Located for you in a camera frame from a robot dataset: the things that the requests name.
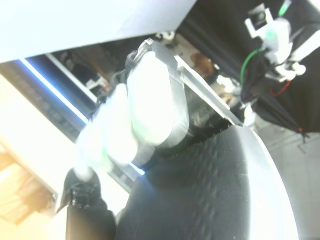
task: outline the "red cable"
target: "red cable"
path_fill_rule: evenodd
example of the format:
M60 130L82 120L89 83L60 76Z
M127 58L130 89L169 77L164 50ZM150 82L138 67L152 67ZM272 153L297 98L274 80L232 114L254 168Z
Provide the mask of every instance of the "red cable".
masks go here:
M290 86L290 84L291 84L291 81L288 81L288 82L283 86L283 88L281 88L281 90L278 91L278 92L274 92L274 91L271 90L271 91L270 91L271 95L274 96L274 97L279 96L280 94L282 94L282 93L287 89L287 87Z

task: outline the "fluorescent light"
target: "fluorescent light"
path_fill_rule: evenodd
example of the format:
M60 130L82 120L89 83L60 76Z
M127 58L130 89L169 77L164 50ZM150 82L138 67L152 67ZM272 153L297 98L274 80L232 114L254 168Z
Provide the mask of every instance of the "fluorescent light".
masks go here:
M85 124L88 123L88 119L84 116L68 99L65 98L34 66L32 66L25 58L19 59L20 62L25 65L33 75L35 75L67 108L69 108L79 119ZM145 172L138 168L136 165L130 162L129 164L138 174L144 175Z

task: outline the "black object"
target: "black object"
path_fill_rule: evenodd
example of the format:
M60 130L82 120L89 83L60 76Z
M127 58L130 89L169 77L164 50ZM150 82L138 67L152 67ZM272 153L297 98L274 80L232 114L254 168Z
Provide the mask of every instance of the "black object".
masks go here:
M272 220L260 212L265 209ZM115 239L259 239L261 232L252 229L290 239L296 227L290 210L270 156L250 129L231 126L146 172L130 193Z
M66 240L113 240L114 215L101 198L101 186L94 172L90 180L77 178L73 169L66 175L60 211L67 206Z

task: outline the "light strip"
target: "light strip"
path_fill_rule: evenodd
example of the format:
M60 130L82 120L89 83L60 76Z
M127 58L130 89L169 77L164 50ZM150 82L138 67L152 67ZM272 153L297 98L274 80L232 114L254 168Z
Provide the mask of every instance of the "light strip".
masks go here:
M19 59L20 62L25 65L30 72L33 73L65 106L67 106L78 118L80 118L85 124L88 123L88 119L84 116L68 99L65 98L40 72L35 69L25 58ZM145 172L138 168L136 165L130 162L129 164L138 174L144 175Z

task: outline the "textured black surface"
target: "textured black surface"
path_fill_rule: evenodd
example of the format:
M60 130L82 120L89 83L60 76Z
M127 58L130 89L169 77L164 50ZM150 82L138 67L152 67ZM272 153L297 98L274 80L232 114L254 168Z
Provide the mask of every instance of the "textured black surface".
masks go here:
M248 239L243 133L232 126L149 170L131 192L115 239Z

